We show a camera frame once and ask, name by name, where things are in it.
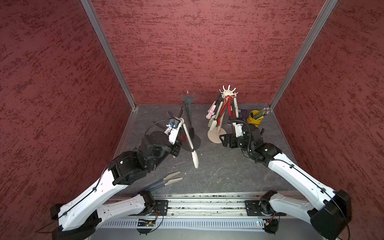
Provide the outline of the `red looped long steel tongs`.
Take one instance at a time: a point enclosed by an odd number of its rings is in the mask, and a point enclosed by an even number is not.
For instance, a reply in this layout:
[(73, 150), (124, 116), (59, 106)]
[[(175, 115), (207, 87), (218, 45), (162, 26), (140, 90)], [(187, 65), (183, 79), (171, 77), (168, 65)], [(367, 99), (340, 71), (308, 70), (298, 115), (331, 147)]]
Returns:
[(234, 113), (234, 107), (233, 107), (233, 100), (231, 101), (231, 110), (232, 110), (232, 115), (230, 116), (230, 114), (229, 114), (229, 116), (234, 118), (235, 113)]

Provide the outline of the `pink handled tweezers tongs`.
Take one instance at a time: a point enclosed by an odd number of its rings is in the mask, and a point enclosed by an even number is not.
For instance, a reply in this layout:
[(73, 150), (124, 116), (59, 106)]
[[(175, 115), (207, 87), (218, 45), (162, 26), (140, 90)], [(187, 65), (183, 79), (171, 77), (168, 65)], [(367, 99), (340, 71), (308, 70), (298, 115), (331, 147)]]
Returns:
[(215, 109), (218, 106), (218, 103), (220, 102), (220, 99), (216, 99), (215, 102), (211, 105), (210, 109), (208, 110), (208, 114), (206, 115), (206, 118), (210, 120), (212, 116), (214, 115)]

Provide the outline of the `black steel tongs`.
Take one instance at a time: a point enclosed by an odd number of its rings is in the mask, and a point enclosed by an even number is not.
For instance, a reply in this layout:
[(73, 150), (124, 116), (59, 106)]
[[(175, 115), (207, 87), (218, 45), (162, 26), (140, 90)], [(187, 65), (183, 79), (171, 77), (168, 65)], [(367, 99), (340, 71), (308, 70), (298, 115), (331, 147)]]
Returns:
[(195, 129), (192, 126), (191, 114), (190, 114), (190, 109), (188, 107), (188, 104), (184, 103), (183, 106), (181, 107), (179, 118), (181, 117), (182, 113), (185, 113), (186, 120), (188, 123), (189, 134), (191, 139), (193, 140), (195, 138)]

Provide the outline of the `small red silicone tongs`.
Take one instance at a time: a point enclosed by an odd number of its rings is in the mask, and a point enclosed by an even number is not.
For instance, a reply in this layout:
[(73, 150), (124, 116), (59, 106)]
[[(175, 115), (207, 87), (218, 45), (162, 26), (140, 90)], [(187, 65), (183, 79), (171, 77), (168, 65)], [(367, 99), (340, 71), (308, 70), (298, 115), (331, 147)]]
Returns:
[(229, 114), (230, 116), (232, 115), (232, 110), (231, 110), (231, 101), (233, 100), (233, 96), (226, 96), (224, 98), (223, 106), (220, 108), (220, 111), (218, 111), (217, 114), (217, 126), (221, 125), (223, 114), (225, 113), (226, 108), (229, 108)]

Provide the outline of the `cream blue handled tongs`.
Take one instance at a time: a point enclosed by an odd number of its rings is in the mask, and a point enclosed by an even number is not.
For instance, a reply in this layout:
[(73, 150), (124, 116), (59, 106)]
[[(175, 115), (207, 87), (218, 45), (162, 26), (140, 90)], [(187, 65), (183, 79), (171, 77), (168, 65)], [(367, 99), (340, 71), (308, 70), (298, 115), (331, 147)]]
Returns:
[(175, 176), (179, 175), (180, 173), (181, 173), (180, 171), (171, 173), (171, 174), (167, 175), (165, 178), (160, 179), (159, 181), (133, 193), (133, 196), (137, 195), (141, 191), (152, 191), (152, 190), (156, 190), (156, 189), (177, 183), (177, 182), (183, 180), (183, 177), (175, 178)]

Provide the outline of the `scalloped steel serving tongs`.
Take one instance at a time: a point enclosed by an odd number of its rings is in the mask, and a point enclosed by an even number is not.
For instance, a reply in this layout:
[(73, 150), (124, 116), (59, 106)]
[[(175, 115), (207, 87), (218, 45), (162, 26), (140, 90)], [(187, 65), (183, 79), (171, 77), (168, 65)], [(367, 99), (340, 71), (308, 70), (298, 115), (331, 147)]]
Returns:
[(213, 131), (214, 128), (217, 126), (217, 120), (218, 120), (222, 106), (223, 106), (223, 100), (219, 100), (219, 102), (215, 108), (214, 115), (211, 117), (210, 122), (209, 122), (209, 127), (210, 127), (209, 131), (210, 132)]

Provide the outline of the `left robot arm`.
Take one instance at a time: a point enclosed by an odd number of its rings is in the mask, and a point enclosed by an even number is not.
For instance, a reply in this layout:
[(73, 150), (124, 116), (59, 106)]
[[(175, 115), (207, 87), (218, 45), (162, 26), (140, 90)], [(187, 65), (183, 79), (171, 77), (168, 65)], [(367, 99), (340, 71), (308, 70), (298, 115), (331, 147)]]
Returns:
[(121, 217), (154, 213), (156, 201), (148, 190), (141, 190), (128, 200), (106, 202), (156, 169), (168, 155), (178, 156), (180, 149), (180, 141), (170, 141), (164, 132), (144, 136), (139, 149), (123, 152), (113, 159), (100, 178), (78, 197), (51, 207), (51, 218), (58, 221), (52, 238), (85, 240), (104, 224)]

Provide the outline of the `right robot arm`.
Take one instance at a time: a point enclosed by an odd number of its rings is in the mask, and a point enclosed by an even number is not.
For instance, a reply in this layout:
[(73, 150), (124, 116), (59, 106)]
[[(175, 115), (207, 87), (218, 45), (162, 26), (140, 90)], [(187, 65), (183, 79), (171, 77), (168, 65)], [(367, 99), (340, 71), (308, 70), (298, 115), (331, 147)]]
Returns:
[(349, 230), (352, 220), (351, 196), (335, 191), (298, 167), (286, 154), (271, 143), (264, 142), (257, 127), (242, 120), (230, 120), (235, 133), (221, 135), (224, 147), (239, 148), (245, 157), (280, 175), (305, 198), (288, 198), (270, 190), (261, 196), (258, 210), (267, 216), (266, 225), (278, 224), (276, 214), (286, 214), (309, 223), (322, 237), (336, 240), (343, 230)]

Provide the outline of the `dark grey utensil rack stand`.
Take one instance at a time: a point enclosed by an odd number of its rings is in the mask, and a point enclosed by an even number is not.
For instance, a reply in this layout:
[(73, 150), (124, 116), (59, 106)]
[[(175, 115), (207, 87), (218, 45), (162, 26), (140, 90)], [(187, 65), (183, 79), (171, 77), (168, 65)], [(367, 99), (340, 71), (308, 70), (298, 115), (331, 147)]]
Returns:
[(195, 129), (192, 125), (192, 103), (195, 101), (194, 94), (190, 95), (189, 91), (187, 91), (187, 95), (183, 96), (183, 106), (181, 108), (181, 111), (179, 113), (179, 117), (182, 116), (182, 114), (185, 114), (185, 121), (188, 125), (189, 134), (192, 140), (192, 143), (194, 145), (195, 150), (197, 150), (201, 146), (201, 139), (199, 136), (195, 134)]

